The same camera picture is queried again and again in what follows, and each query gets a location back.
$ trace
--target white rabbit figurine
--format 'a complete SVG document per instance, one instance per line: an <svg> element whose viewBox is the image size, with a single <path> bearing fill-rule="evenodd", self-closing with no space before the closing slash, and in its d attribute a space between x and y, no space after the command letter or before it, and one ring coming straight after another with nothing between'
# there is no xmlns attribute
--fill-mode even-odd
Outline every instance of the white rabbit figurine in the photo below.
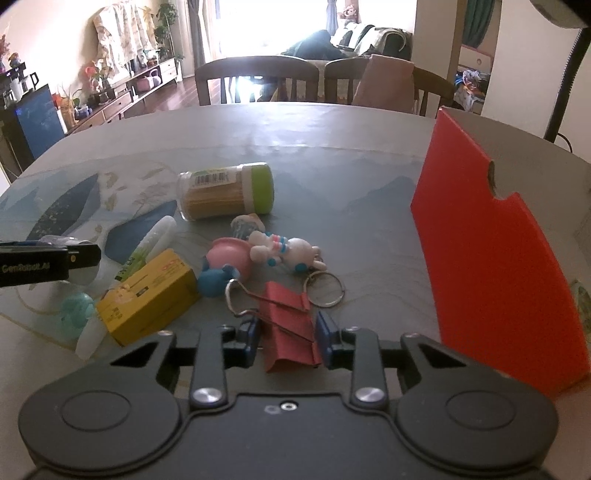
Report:
<svg viewBox="0 0 591 480"><path fill-rule="evenodd" d="M306 272L310 268L326 270L326 265L317 260L320 247L313 247L301 238L287 239L284 236L254 231L248 237L251 260L255 263L267 262L274 267L284 263L295 272Z"/></svg>

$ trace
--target white wall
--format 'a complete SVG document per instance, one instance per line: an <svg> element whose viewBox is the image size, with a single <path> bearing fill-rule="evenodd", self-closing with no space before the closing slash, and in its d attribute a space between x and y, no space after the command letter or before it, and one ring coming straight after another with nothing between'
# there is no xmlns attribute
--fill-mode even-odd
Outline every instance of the white wall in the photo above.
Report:
<svg viewBox="0 0 591 480"><path fill-rule="evenodd" d="M543 137L577 33L548 22L529 0L505 0L482 115ZM591 54L579 70L560 130L574 153L587 161L591 161L589 85Z"/></svg>
<svg viewBox="0 0 591 480"><path fill-rule="evenodd" d="M10 51L17 51L27 72L37 72L52 92L62 83L78 88L80 68L96 57L93 17L116 0L20 0L0 17ZM138 0L156 13L160 0Z"/></svg>
<svg viewBox="0 0 591 480"><path fill-rule="evenodd" d="M363 23L414 32L417 0L359 0Z"/></svg>
<svg viewBox="0 0 591 480"><path fill-rule="evenodd" d="M499 37L499 27L501 26L501 7L502 0L495 1L495 7L492 11L491 23L488 25L488 30L482 43L478 46L478 50L484 53L488 53L491 57L495 56L496 42Z"/></svg>
<svg viewBox="0 0 591 480"><path fill-rule="evenodd" d="M455 72L465 7L463 0L417 0L412 57L417 67L448 79ZM461 21L456 22L459 11ZM439 98L430 95L428 116L435 116L438 104Z"/></svg>

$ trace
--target binder clip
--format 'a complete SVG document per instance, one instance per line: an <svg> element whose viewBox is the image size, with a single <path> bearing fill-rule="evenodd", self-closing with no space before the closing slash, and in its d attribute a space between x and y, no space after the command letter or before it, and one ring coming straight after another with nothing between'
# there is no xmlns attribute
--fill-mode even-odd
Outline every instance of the binder clip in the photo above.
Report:
<svg viewBox="0 0 591 480"><path fill-rule="evenodd" d="M246 295L258 300L258 308L236 311L230 297L234 287L240 287ZM226 286L226 304L235 317L253 315L263 323L261 343L266 372L285 371L299 365L317 367L322 362L314 340L311 304L306 293L297 294L269 281L264 294L257 295L234 279Z"/></svg>

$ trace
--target tv stand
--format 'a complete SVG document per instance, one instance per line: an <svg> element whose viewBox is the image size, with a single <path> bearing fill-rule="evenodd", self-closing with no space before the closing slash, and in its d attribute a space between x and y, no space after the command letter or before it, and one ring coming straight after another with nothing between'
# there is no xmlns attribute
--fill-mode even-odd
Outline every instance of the tv stand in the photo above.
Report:
<svg viewBox="0 0 591 480"><path fill-rule="evenodd" d="M137 81L149 75L151 72L158 72L158 76L162 79L162 83L157 87L147 91L137 91ZM115 98L99 105L93 110L92 115L80 120L73 128L68 130L66 135L82 132L91 127L98 127L103 124L110 124L118 120L123 120L125 112L134 105L144 102L147 96L152 95L156 90L168 85L178 78L178 63L176 59L168 59L158 63L154 67L147 67L134 73L129 79L121 80L112 86L115 92Z"/></svg>

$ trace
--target wooden chair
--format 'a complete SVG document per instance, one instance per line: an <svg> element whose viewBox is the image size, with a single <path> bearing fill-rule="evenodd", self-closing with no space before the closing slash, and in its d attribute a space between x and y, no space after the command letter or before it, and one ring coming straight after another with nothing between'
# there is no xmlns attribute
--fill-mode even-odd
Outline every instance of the wooden chair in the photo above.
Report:
<svg viewBox="0 0 591 480"><path fill-rule="evenodd" d="M352 57L350 59L333 60L324 67L324 101L326 103L339 103L337 86L339 80L348 80L347 105L353 102L356 83L359 83L369 60L364 57Z"/></svg>
<svg viewBox="0 0 591 480"><path fill-rule="evenodd" d="M195 83L197 85L197 94L199 96L199 105L211 105L209 96L208 80L220 80L220 98L222 103L227 103L226 96L226 78L250 77L251 81L261 83L261 80L255 80L254 77L263 77L266 86L272 85L271 90L279 87L279 100L288 101L287 89L285 88L285 79L291 79L291 101L297 100L297 81L306 82L306 102L318 101L318 69L305 60L284 55L268 55L255 57L230 57L226 59L214 60L199 67L195 71ZM236 90L235 100L240 101L238 90ZM249 98L254 102L254 95Z"/></svg>
<svg viewBox="0 0 591 480"><path fill-rule="evenodd" d="M324 68L324 97L326 103L338 103L337 82L338 80L348 80L347 105L351 105L355 94L354 82L361 80L368 62L369 59L364 57L354 57L351 59L328 62ZM450 106L453 103L455 89L446 79L418 67L414 68L413 76L415 100L419 99L419 90L424 92L423 101L421 102L419 110L420 116L425 116L427 114L429 93L441 97L439 106Z"/></svg>
<svg viewBox="0 0 591 480"><path fill-rule="evenodd" d="M418 100L418 91L422 90L423 101L421 102L421 108L418 111L420 116L427 114L427 102L429 100L429 93L439 95L439 107L451 106L453 103L453 96L456 93L456 89L451 82L448 82L445 78L432 73L428 70L414 68L414 98Z"/></svg>

